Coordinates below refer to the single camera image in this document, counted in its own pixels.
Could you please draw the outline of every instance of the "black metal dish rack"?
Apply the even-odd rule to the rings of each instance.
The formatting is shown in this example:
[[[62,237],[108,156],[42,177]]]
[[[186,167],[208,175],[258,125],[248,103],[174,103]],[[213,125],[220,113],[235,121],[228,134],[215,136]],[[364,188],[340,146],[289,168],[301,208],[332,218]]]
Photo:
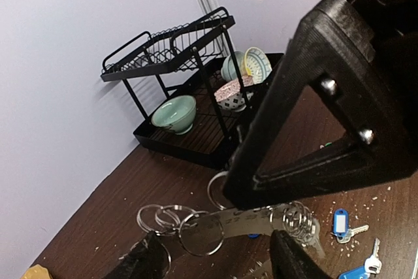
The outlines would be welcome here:
[[[249,100],[244,93],[247,106],[242,112],[221,110],[214,96],[214,92],[225,83],[220,73],[225,59],[222,57],[225,47],[221,38],[224,36],[232,52],[233,46],[227,30],[234,24],[234,18],[221,7],[191,24],[156,34],[145,31],[104,59],[101,75],[103,81],[122,80],[145,118],[134,131],[143,147],[215,169],[221,169],[228,163],[239,143],[236,127],[242,125],[246,129],[249,126],[282,56],[267,54],[273,66],[270,76],[262,84],[244,87],[236,58],[232,54],[241,90],[252,91],[254,95]],[[118,62],[106,64],[111,57],[124,48],[132,47],[134,42],[144,36],[147,38],[145,43]],[[165,86],[161,75],[179,70],[198,71],[182,85]],[[167,99],[179,95],[192,95],[196,98],[197,114],[190,132],[174,135],[151,124],[152,114],[147,114],[127,80],[150,75],[156,76]]]

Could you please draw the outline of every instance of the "wall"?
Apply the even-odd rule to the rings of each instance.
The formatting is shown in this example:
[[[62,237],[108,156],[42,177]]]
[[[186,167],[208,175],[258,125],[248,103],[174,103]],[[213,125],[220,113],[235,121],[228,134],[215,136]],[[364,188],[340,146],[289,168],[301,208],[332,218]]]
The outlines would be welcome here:
[[[145,29],[201,15],[196,0],[0,0],[0,269],[19,278],[138,144],[142,121],[103,58]],[[155,80],[133,82],[151,110]]]
[[[285,52],[300,19],[320,0],[218,0],[235,17],[231,36],[237,50],[256,46]]]

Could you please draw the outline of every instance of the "green object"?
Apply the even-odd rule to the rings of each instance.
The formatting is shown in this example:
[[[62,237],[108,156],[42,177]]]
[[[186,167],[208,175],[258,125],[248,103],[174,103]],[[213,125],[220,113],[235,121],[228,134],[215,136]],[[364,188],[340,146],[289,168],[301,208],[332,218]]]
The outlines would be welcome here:
[[[196,116],[196,99],[177,96],[163,103],[152,116],[151,123],[165,131],[182,135],[191,130]]]
[[[234,52],[234,54],[235,54],[236,62],[238,63],[238,67],[239,67],[239,71],[240,71],[241,75],[245,75],[246,72],[243,68],[243,66],[244,66],[244,63],[243,63],[244,53],[243,52]],[[231,55],[226,57],[224,62],[223,62],[222,70],[221,70],[221,76],[227,82],[230,82],[230,81],[235,80],[237,78],[236,71],[235,71],[235,66],[234,66],[234,61],[233,61]]]

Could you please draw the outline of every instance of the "silver screw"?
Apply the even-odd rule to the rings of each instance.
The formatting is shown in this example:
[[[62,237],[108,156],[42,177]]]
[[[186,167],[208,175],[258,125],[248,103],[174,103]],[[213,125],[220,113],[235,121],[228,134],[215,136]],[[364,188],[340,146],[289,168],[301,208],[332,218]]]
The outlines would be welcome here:
[[[321,87],[330,96],[337,94],[337,83],[331,78],[324,79],[321,82]]]
[[[360,138],[367,145],[370,145],[374,140],[374,133],[370,129],[363,129],[359,131]]]

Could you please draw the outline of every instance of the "table surface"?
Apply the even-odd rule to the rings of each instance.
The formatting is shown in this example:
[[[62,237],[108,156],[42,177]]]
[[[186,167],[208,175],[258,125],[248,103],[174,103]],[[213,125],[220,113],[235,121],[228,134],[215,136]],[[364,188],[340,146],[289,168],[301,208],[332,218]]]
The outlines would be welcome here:
[[[344,130],[316,94],[306,89],[275,141],[263,167],[288,163],[340,138]],[[169,156],[136,148],[91,194],[34,263],[49,269],[54,279],[102,278],[144,235],[136,223],[138,209],[146,204],[180,204],[196,210],[215,208],[206,185],[215,171]],[[411,278],[418,237],[418,176],[370,188],[301,200],[321,223],[320,239],[326,258],[308,250],[331,277],[357,268],[381,240],[383,263],[378,278]],[[370,229],[348,244],[331,235],[333,212],[349,212],[350,226]],[[242,276],[257,261],[268,259],[268,237],[247,236],[225,241],[210,257],[183,256],[167,278],[230,278]]]

